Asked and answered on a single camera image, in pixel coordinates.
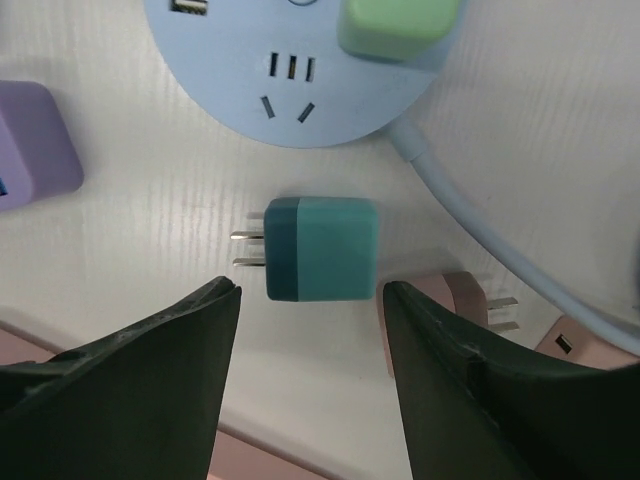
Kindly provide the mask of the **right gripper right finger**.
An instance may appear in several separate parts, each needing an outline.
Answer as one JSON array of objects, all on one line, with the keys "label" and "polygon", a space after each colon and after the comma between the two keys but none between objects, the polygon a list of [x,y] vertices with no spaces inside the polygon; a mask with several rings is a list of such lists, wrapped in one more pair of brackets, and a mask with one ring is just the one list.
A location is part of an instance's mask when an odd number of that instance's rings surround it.
[{"label": "right gripper right finger", "polygon": [[416,479],[635,479],[639,368],[546,356],[404,282],[382,291]]}]

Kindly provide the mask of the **teal charger plug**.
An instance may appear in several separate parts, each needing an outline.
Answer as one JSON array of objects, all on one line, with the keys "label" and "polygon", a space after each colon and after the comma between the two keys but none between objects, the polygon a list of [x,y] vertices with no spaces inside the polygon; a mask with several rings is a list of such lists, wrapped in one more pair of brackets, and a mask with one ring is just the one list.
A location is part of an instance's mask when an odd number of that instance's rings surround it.
[{"label": "teal charger plug", "polygon": [[272,301],[362,301],[375,294],[379,215],[369,199],[276,198],[260,230],[235,231],[230,238],[263,244],[263,257],[233,264],[264,268]]}]

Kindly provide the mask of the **green charger plug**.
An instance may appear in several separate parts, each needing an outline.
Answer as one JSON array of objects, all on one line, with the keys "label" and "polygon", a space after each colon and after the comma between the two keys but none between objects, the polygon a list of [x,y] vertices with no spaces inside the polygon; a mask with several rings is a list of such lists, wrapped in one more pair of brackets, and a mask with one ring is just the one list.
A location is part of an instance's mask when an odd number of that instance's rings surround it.
[{"label": "green charger plug", "polygon": [[412,60],[453,29],[458,0],[348,0],[341,3],[337,38],[350,55]]}]

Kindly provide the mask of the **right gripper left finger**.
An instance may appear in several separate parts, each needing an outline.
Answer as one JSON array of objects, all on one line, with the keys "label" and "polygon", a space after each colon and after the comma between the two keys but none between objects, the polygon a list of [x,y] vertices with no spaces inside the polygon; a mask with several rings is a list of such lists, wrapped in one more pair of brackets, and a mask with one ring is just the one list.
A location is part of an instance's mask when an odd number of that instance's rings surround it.
[{"label": "right gripper left finger", "polygon": [[242,291],[225,277],[45,362],[1,369],[5,479],[203,479]]}]

